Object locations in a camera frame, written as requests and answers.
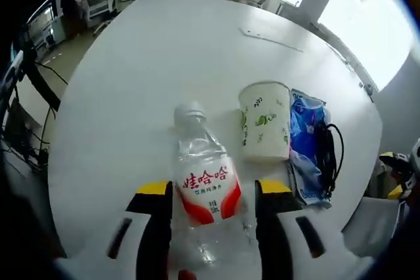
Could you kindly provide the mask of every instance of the paper cup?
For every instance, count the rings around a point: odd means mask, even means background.
[[[276,162],[289,159],[289,88],[276,81],[261,81],[239,94],[242,144],[246,160]]]

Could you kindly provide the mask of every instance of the cup rim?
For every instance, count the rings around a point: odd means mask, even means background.
[[[246,89],[248,89],[248,88],[250,88],[250,87],[252,87],[252,86],[254,86],[254,85],[266,85],[266,84],[269,84],[269,83],[277,83],[277,84],[279,84],[279,85],[282,85],[283,87],[285,87],[285,88],[289,91],[289,95],[291,96],[291,90],[290,90],[290,88],[289,88],[287,85],[285,85],[284,83],[279,82],[279,81],[276,81],[276,80],[261,80],[261,81],[257,81],[257,82],[251,83],[250,85],[247,85],[245,88],[243,88],[243,89],[241,90],[241,92],[239,92],[238,98],[240,99],[240,98],[241,98],[242,93],[243,93]]]

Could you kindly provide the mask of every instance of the bottle cap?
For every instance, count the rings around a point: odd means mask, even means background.
[[[198,103],[197,101],[178,105],[175,108],[175,112],[173,115],[174,115],[175,124],[178,121],[182,121],[185,117],[188,117],[188,116],[197,115],[197,116],[205,117],[204,110],[201,104]]]

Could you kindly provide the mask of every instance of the bottle label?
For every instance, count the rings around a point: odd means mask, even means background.
[[[235,215],[241,197],[229,157],[184,169],[177,189],[188,216],[198,224],[220,222]]]

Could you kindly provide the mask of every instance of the transparent bottle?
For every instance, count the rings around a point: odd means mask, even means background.
[[[206,118],[197,102],[178,106],[174,118],[179,135],[175,195],[186,213],[184,244],[207,264],[227,261],[249,243],[246,207],[234,164],[205,126]]]

